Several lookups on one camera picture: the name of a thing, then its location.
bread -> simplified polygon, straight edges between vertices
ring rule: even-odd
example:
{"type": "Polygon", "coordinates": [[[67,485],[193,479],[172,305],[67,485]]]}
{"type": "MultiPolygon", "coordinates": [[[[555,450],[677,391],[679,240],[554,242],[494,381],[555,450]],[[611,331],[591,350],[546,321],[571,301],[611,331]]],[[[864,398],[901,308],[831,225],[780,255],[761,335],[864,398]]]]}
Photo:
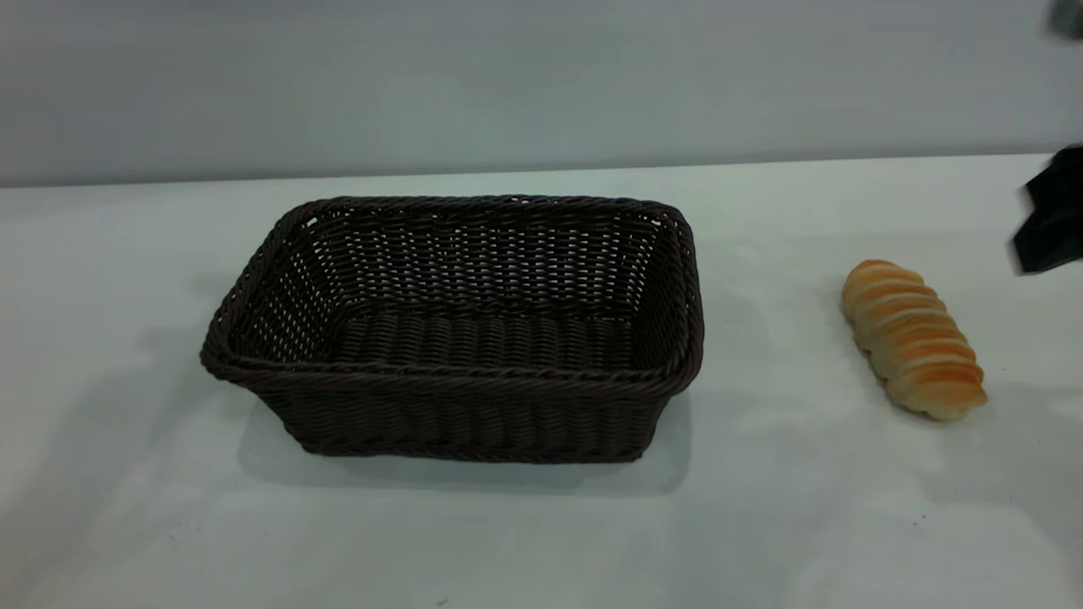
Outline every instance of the bread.
{"type": "Polygon", "coordinates": [[[949,420],[988,401],[974,349],[917,273],[865,260],[846,277],[843,312],[895,403],[949,420]]]}

basket bottom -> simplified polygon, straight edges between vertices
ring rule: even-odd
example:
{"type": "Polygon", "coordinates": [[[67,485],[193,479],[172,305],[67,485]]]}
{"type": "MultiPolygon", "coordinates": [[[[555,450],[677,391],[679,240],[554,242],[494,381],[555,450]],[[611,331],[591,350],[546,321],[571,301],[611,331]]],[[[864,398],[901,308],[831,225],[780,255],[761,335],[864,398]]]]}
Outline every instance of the basket bottom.
{"type": "Polygon", "coordinates": [[[330,361],[610,371],[632,367],[631,348],[622,320],[389,312],[347,319],[330,361]]]}
{"type": "Polygon", "coordinates": [[[643,456],[643,450],[613,455],[588,453],[547,453],[544,451],[469,451],[441,450],[435,448],[386,446],[374,449],[312,446],[304,443],[305,452],[334,457],[366,457],[366,456],[405,456],[417,458],[439,458],[442,461],[469,461],[482,463],[536,463],[536,464],[572,464],[572,463],[628,463],[643,456]]]}

rectangular basket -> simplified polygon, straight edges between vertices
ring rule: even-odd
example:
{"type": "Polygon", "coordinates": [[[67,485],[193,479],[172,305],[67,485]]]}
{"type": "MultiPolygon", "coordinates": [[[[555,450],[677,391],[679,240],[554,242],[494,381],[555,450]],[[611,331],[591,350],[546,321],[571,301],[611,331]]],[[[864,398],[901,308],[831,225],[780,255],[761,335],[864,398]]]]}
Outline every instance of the rectangular basket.
{"type": "Polygon", "coordinates": [[[676,209],[597,197],[339,197],[287,213],[200,360],[304,450],[624,462],[695,377],[676,209]]]}

table surface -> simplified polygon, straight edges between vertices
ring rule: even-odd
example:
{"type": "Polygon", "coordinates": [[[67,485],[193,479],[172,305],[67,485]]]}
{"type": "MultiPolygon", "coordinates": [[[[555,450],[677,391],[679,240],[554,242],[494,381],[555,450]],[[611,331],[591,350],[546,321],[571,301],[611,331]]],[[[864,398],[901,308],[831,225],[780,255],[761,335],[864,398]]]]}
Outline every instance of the table surface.
{"type": "Polygon", "coordinates": [[[0,606],[1083,607],[1083,268],[1015,276],[1046,155],[0,191],[0,606]],[[305,454],[211,378],[210,315],[326,196],[679,207],[706,355],[625,465],[305,454]],[[923,273],[988,406],[891,407],[837,308],[923,273]]]}

woven texture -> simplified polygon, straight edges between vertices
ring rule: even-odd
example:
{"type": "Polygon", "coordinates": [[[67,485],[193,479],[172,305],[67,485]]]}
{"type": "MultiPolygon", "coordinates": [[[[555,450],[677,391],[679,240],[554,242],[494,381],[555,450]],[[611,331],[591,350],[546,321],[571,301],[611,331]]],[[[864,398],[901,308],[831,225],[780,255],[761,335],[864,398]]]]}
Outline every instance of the woven texture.
{"type": "Polygon", "coordinates": [[[591,197],[339,197],[287,213],[200,353],[313,453],[640,456],[695,377],[674,208],[591,197]]]}

